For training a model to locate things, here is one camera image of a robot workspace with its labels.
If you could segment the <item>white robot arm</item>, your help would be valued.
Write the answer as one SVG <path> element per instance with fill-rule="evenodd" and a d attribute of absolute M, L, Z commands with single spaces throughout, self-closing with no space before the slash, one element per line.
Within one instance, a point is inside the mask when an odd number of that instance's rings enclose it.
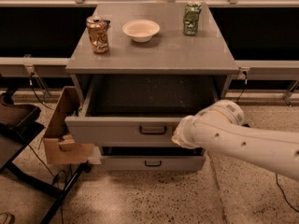
<path fill-rule="evenodd" d="M 299 133 L 249 128 L 244 120 L 239 105 L 220 100 L 183 118 L 172 141 L 180 147 L 201 147 L 298 180 Z"/>

